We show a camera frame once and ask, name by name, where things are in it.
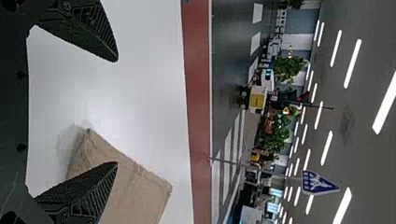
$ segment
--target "red stripe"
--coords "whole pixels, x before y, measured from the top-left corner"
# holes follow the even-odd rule
[[[182,3],[194,223],[211,223],[209,2]]]

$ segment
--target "tree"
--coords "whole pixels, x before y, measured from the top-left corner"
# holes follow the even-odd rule
[[[282,58],[277,57],[274,65],[274,74],[276,76],[276,83],[287,81],[292,83],[294,77],[303,70],[307,61],[303,57]]]

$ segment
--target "blue road sign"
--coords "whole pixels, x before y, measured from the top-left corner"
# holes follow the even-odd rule
[[[324,195],[340,191],[340,188],[332,181],[313,171],[302,171],[301,181],[302,191],[304,194]]]

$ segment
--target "burlap pillow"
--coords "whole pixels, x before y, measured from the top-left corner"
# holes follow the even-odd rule
[[[172,185],[123,155],[92,130],[87,130],[72,157],[67,179],[106,161],[117,161],[119,170],[100,223],[159,223]]]

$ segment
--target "pole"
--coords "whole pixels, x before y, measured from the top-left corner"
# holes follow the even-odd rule
[[[259,168],[257,168],[257,167],[255,167],[255,166],[251,166],[251,165],[248,165],[248,164],[244,164],[244,163],[242,163],[242,162],[236,162],[236,161],[226,161],[226,160],[222,160],[222,159],[216,159],[216,158],[213,158],[213,157],[208,157],[210,160],[212,160],[212,161],[219,161],[219,162],[224,162],[224,163],[229,163],[229,164],[231,164],[231,165],[237,165],[237,166],[243,166],[243,167],[247,167],[248,169],[250,169],[250,170],[256,170],[256,171],[261,171],[261,172],[263,172],[263,173],[265,173],[265,174],[268,174],[268,175],[276,175],[276,176],[279,176],[279,177],[282,177],[282,178],[289,178],[289,179],[296,179],[296,180],[301,180],[301,178],[299,178],[299,177],[287,177],[287,176],[285,176],[285,175],[280,175],[280,174],[277,174],[277,173],[275,173],[275,172],[272,172],[272,171],[267,171],[267,170],[263,170],[263,169],[259,169]]]
[[[288,101],[288,100],[286,100],[286,101],[283,101],[283,102],[285,102],[287,104],[290,104],[290,105],[304,105],[304,106],[314,107],[314,108],[319,108],[320,107],[319,105],[314,105],[312,103],[304,103],[304,102],[298,102],[298,101]],[[323,106],[322,108],[323,109],[328,109],[328,110],[334,110],[334,107],[332,107],[332,106]]]

